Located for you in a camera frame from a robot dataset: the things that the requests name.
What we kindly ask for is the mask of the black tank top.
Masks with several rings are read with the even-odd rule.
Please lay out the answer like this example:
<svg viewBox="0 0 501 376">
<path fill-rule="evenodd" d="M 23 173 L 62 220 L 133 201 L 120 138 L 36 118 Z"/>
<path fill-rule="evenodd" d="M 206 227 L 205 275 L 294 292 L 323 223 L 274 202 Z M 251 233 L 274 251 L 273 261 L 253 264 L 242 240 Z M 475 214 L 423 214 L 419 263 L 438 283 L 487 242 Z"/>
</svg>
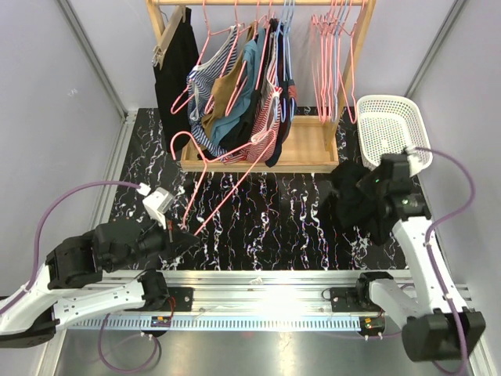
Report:
<svg viewBox="0 0 501 376">
<path fill-rule="evenodd" d="M 345 233 L 357 226 L 363 234 L 378 246 L 390 238 L 390 230 L 383 234 L 378 229 L 376 202 L 370 200 L 356 186 L 370 170 L 354 161 L 342 161 L 331 173 L 332 190 L 320 205 L 322 225 L 330 224 Z"/>
</svg>

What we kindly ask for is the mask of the maroon tank top grey trim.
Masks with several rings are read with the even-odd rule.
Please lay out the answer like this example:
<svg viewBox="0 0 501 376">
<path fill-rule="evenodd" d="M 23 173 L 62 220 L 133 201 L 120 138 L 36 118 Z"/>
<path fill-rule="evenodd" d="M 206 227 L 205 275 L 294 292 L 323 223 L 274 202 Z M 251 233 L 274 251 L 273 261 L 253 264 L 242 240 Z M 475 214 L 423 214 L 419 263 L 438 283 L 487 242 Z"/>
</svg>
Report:
<svg viewBox="0 0 501 376">
<path fill-rule="evenodd" d="M 297 88 L 294 83 L 288 85 L 287 98 L 290 102 L 293 102 L 295 105 L 297 105 Z"/>
</svg>

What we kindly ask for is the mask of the light blue wire hanger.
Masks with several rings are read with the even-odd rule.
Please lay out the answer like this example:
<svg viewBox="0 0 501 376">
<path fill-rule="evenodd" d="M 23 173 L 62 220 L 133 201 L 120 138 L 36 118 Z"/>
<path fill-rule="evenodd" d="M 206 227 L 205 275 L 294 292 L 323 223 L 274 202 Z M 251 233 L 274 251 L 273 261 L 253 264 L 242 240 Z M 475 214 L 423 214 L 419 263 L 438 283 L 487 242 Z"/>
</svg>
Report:
<svg viewBox="0 0 501 376">
<path fill-rule="evenodd" d="M 294 79 L 292 71 L 291 47 L 290 47 L 290 32 L 294 19 L 295 1 L 284 1 L 283 9 L 278 19 L 276 28 L 276 45 L 277 45 L 277 63 L 282 63 L 281 73 L 276 73 L 277 83 Z"/>
</svg>

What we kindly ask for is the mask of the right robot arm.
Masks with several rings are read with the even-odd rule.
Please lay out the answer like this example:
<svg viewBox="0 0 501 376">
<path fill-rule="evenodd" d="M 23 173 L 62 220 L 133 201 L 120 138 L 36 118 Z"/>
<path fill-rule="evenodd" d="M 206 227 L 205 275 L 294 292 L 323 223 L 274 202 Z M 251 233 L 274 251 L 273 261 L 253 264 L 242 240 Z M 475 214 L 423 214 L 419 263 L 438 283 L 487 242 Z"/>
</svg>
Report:
<svg viewBox="0 0 501 376">
<path fill-rule="evenodd" d="M 416 296 L 409 297 L 387 272 L 362 273 L 355 304 L 377 306 L 401 330 L 406 355 L 413 362 L 466 362 L 485 327 L 482 313 L 468 308 L 439 249 L 434 220 L 424 197 L 412 192 L 412 163 L 406 153 L 383 154 L 380 164 L 356 187 L 374 206 L 368 223 L 378 240 L 393 234 L 404 252 Z"/>
</svg>

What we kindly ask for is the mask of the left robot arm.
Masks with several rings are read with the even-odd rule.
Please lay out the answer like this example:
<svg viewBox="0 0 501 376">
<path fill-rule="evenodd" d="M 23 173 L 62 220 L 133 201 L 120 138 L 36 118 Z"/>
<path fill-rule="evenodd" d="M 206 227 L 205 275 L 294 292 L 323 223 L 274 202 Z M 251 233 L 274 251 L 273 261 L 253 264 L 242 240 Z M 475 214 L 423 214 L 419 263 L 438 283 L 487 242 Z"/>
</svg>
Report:
<svg viewBox="0 0 501 376">
<path fill-rule="evenodd" d="M 64 240 L 51 251 L 32 286 L 1 300 L 1 347 L 25 349 L 50 341 L 57 331 L 105 313 L 159 311 L 170 296 L 161 271 L 147 269 L 132 281 L 95 293 L 83 290 L 141 259 L 164 254 L 177 257 L 199 238 L 170 223 L 120 219 L 103 223 Z"/>
</svg>

